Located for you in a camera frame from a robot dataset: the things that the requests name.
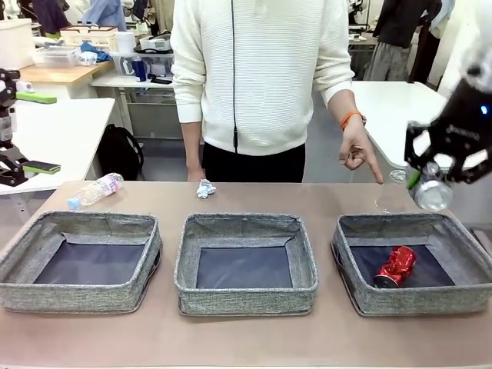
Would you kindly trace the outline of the person's left hand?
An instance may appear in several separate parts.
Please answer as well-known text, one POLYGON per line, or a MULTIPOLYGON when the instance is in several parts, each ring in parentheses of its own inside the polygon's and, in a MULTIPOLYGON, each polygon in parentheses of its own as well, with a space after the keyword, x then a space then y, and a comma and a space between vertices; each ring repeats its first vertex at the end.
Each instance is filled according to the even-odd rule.
POLYGON ((366 134, 364 125, 357 119, 350 119, 343 135, 339 152, 339 160, 347 169, 354 171, 367 164, 375 181, 382 185, 384 182, 376 155, 366 134))

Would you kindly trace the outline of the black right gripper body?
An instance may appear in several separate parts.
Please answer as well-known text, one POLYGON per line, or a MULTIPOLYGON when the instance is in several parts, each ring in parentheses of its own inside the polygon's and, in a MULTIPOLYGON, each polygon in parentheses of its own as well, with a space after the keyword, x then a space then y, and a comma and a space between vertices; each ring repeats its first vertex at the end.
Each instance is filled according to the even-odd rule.
POLYGON ((479 75, 465 75, 430 125, 430 148, 452 158, 491 149, 491 87, 479 75))

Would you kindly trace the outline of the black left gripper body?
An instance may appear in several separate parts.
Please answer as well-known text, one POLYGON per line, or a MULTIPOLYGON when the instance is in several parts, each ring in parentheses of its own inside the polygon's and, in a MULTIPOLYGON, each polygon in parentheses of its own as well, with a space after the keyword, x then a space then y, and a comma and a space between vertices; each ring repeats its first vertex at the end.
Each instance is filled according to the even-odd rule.
POLYGON ((17 129, 15 107, 7 107, 7 108, 1 107, 0 126, 1 126, 1 139, 0 139, 1 149, 8 150, 14 146, 12 144, 12 138, 13 138, 13 133, 17 129))

